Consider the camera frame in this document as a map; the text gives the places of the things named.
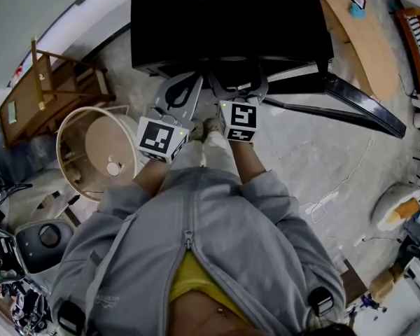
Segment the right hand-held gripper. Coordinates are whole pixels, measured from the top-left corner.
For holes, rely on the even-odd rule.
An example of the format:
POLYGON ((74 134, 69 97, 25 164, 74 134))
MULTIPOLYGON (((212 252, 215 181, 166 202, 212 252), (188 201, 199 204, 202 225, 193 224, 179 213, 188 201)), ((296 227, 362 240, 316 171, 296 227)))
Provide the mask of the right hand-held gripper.
POLYGON ((254 97, 248 99, 236 98, 237 89, 223 87, 214 73, 208 73, 207 79, 213 94, 220 100, 217 117, 222 135, 229 141, 252 142, 260 126, 258 101, 265 98, 269 89, 266 75, 261 71, 255 75, 251 83, 254 97))

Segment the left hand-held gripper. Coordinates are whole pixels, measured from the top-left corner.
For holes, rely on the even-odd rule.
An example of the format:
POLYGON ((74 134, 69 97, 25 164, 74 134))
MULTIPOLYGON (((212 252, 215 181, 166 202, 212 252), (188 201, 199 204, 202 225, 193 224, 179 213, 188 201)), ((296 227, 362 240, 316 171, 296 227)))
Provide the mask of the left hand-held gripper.
POLYGON ((189 110, 197 105, 203 80, 200 73, 185 72, 160 85, 155 103, 139 120, 135 146, 143 156, 167 164, 176 159, 194 129, 189 110))

